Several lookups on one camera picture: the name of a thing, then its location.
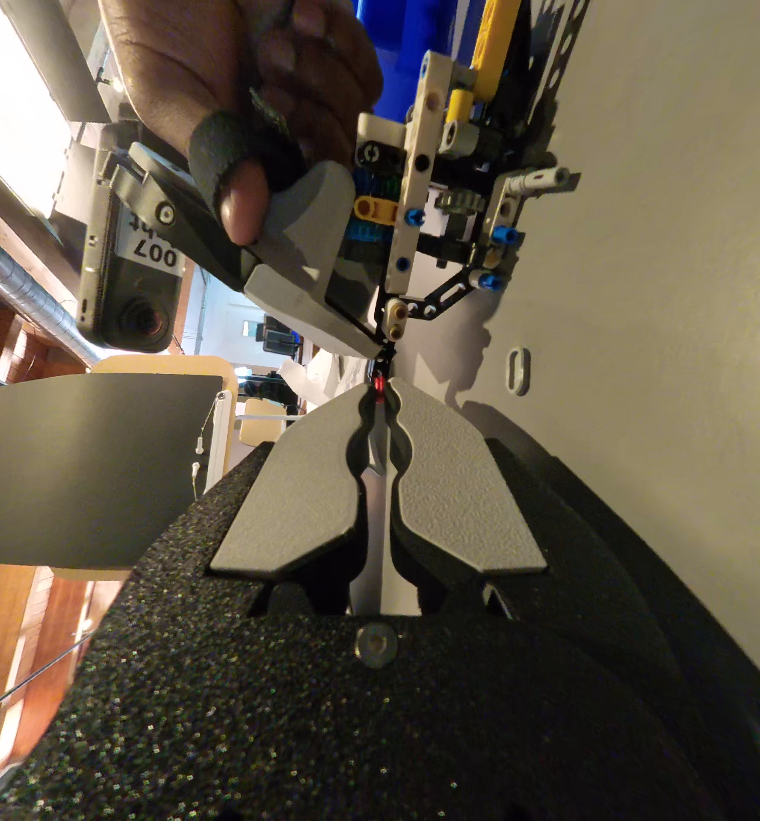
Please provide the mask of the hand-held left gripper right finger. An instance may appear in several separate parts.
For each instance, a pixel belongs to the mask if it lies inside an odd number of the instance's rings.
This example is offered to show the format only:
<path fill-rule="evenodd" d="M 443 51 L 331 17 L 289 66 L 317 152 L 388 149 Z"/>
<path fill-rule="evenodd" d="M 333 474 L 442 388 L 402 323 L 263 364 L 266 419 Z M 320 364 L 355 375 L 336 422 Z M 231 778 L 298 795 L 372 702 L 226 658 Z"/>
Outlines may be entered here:
<path fill-rule="evenodd" d="M 395 532 L 428 564 L 450 558 L 478 574 L 546 569 L 482 434 L 404 379 L 386 385 Z"/>

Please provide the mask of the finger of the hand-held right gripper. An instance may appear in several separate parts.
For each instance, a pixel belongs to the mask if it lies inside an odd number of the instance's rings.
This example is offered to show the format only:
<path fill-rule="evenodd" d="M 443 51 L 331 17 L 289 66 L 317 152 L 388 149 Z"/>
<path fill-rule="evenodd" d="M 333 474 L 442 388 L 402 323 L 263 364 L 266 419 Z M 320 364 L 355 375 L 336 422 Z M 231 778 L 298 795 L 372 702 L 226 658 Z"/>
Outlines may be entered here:
<path fill-rule="evenodd" d="M 292 331 L 331 354 L 374 360 L 381 345 L 327 304 L 265 264 L 254 268 L 245 296 Z"/>
<path fill-rule="evenodd" d="M 272 195 L 255 256 L 323 302 L 354 200 L 351 172 L 337 162 L 319 162 L 289 189 Z"/>

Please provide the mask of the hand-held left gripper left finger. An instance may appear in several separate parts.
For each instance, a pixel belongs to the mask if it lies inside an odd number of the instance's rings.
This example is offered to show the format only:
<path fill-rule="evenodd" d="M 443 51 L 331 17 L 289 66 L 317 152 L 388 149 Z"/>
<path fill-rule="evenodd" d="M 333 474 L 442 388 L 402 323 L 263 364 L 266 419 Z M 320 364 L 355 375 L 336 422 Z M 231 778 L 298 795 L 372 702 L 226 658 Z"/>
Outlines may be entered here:
<path fill-rule="evenodd" d="M 222 539 L 217 574 L 359 574 L 367 559 L 363 473 L 376 390 L 360 384 L 295 422 L 273 445 Z"/>

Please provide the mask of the partly built lego model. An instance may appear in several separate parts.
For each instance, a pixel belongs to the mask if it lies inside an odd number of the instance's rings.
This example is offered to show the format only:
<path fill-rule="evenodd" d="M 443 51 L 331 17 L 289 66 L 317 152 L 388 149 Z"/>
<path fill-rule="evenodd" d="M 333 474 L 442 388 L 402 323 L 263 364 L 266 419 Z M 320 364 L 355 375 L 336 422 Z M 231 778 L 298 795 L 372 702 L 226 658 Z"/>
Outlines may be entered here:
<path fill-rule="evenodd" d="M 360 117 L 356 198 L 338 263 L 377 282 L 362 324 L 390 375 L 409 320 L 431 322 L 474 291 L 500 292 L 528 200 L 574 191 L 550 152 L 557 94 L 590 2 L 486 2 L 469 65 L 427 51 L 404 122 Z"/>

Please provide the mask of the blue plastic bin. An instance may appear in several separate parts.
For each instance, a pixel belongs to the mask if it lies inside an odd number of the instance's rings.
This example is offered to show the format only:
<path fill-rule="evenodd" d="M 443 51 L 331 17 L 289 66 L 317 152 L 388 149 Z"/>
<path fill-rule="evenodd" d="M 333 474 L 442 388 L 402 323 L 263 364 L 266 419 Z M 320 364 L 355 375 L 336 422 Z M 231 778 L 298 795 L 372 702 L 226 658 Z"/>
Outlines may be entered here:
<path fill-rule="evenodd" d="M 469 65 L 484 1 L 353 1 L 372 40 L 384 79 L 376 116 L 403 122 L 414 103 L 427 51 Z"/>

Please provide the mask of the white oval lego piece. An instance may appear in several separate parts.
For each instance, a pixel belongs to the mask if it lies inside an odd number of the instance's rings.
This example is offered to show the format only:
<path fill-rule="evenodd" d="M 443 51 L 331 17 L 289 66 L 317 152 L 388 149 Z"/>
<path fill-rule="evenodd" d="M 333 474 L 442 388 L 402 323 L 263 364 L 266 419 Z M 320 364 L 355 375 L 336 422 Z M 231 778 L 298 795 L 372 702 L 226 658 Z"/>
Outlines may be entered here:
<path fill-rule="evenodd" d="M 525 396 L 530 389 L 531 354 L 529 349 L 518 346 L 509 351 L 506 358 L 506 390 L 514 396 Z"/>

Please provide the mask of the person's right hand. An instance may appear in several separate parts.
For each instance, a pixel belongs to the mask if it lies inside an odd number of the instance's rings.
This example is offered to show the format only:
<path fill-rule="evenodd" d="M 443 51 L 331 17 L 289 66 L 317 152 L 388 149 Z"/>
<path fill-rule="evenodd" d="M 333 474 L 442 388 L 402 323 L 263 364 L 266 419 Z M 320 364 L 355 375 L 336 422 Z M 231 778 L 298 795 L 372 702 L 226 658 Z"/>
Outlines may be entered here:
<path fill-rule="evenodd" d="M 250 89 L 310 162 L 350 166 L 358 117 L 384 85 L 352 2 L 103 1 L 101 17 L 142 123 L 190 158 L 216 112 L 242 116 Z"/>

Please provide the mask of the white divider base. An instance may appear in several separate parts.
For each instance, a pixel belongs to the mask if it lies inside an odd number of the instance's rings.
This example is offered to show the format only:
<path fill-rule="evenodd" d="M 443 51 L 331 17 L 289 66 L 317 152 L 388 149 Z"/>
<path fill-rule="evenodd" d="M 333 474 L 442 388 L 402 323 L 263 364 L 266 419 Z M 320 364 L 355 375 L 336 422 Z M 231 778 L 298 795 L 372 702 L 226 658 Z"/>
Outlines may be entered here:
<path fill-rule="evenodd" d="M 203 493 L 207 493 L 226 473 L 230 447 L 230 429 L 234 422 L 234 401 L 231 391 L 222 390 L 216 395 L 210 416 L 210 448 L 207 477 Z"/>

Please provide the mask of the black desk divider panel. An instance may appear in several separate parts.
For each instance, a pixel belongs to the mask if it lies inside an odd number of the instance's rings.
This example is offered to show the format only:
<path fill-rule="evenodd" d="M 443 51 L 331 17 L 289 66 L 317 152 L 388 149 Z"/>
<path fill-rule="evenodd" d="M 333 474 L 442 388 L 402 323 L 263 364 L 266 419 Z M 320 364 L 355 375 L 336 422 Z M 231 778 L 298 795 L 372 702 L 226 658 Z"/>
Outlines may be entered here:
<path fill-rule="evenodd" d="M 212 376 L 86 374 L 0 388 L 0 564 L 133 567 L 204 489 Z"/>

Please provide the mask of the silver ventilation duct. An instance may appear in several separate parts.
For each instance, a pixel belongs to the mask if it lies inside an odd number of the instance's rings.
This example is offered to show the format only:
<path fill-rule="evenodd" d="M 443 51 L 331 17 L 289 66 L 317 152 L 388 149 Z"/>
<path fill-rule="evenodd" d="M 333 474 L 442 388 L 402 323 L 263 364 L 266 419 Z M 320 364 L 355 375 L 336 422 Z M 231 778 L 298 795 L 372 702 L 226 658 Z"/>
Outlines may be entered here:
<path fill-rule="evenodd" d="M 100 351 L 77 331 L 73 316 L 0 246 L 0 301 L 89 367 Z"/>

